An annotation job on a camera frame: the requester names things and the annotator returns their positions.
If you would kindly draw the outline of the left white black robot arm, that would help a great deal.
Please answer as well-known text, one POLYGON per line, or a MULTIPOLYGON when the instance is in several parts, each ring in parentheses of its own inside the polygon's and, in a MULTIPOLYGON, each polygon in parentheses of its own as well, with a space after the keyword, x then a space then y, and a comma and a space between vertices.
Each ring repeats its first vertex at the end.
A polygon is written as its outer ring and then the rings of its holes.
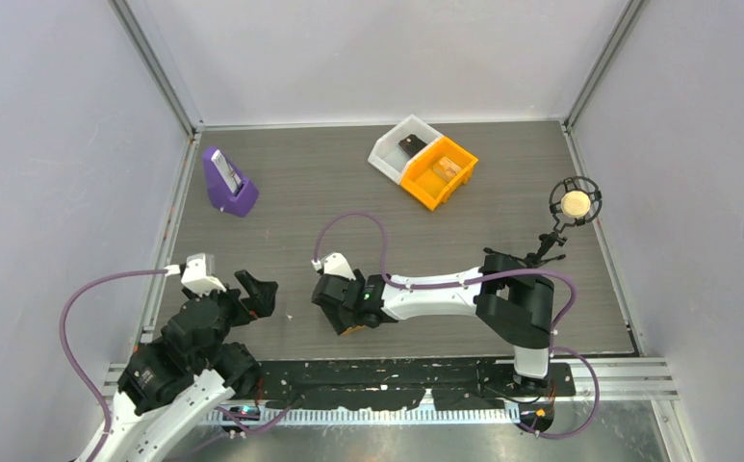
POLYGON ((66 302, 59 336, 66 359, 101 407, 103 418, 81 461, 162 461, 201 418, 230 398, 254 398, 262 371, 243 344, 227 342, 230 331, 271 316, 279 285, 238 270, 230 288, 204 269, 187 265, 109 274, 78 289, 66 302), (184 305, 160 335, 130 356, 106 399, 88 378, 69 345, 65 324, 88 290, 136 276, 179 275, 184 305))

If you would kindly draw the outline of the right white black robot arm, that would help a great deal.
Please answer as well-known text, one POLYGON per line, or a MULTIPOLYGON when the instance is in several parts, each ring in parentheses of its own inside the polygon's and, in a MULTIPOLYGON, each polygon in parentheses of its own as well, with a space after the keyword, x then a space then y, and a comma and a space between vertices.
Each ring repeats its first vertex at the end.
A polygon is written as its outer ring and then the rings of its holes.
POLYGON ((364 276, 338 252, 312 266, 320 278, 311 301, 339 335, 416 317, 477 318, 512 345, 515 388, 532 396, 551 383, 554 284, 507 255, 490 253, 479 267, 422 277, 364 276))

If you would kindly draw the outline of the orange card holder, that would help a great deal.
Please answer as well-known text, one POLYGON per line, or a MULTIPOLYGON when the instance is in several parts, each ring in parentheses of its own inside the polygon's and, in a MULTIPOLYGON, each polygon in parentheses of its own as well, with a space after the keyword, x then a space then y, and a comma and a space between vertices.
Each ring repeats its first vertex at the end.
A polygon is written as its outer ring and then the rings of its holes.
POLYGON ((345 335, 348 335, 350 333, 358 332, 358 331, 360 331, 360 330, 362 330, 362 329, 364 329, 366 327, 367 326, 365 326, 365 325, 354 325, 352 327, 348 327, 347 329, 345 329, 344 331, 342 331, 338 335, 339 336, 345 336, 345 335))

